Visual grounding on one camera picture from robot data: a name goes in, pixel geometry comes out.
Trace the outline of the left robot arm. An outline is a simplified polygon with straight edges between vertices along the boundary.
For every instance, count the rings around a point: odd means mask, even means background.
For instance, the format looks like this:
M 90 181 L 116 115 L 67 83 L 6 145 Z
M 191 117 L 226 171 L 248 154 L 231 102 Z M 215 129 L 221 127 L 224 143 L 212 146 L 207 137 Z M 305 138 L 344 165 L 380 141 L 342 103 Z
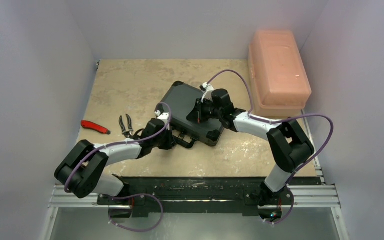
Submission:
M 137 160 L 153 149 L 171 150 L 176 143 L 170 128 L 171 115 L 162 113 L 152 118 L 141 135 L 124 141 L 93 144 L 79 141 L 54 172 L 55 179 L 64 185 L 67 193 L 82 199 L 92 193 L 110 197 L 118 205 L 126 203 L 129 191 L 117 176 L 104 174 L 110 165 Z

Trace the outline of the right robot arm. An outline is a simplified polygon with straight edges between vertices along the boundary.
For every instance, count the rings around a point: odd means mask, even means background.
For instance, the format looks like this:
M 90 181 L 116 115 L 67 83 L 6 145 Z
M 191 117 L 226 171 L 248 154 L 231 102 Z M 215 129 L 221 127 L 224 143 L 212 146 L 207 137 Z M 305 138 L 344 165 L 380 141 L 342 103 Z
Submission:
M 254 119 L 244 109 L 234 106 L 225 89 L 212 91 L 209 99 L 196 99 L 186 118 L 197 124 L 216 119 L 227 130 L 250 134 L 269 143 L 275 165 L 261 183 L 260 206 L 278 200 L 292 174 L 315 153 L 313 144 L 295 119 L 281 123 Z

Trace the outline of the black poker set case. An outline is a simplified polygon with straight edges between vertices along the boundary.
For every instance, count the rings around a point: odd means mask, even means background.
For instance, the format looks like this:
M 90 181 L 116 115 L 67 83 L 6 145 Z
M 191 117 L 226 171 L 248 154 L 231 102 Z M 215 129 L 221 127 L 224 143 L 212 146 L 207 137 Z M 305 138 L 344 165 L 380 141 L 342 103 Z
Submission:
M 214 147 L 224 131 L 218 119 L 197 120 L 197 114 L 193 112 L 197 99 L 202 96 L 200 89 L 176 81 L 161 100 L 171 109 L 172 130 L 179 132 L 179 135 L 173 136 L 175 142 L 186 149 L 192 148 L 197 141 Z

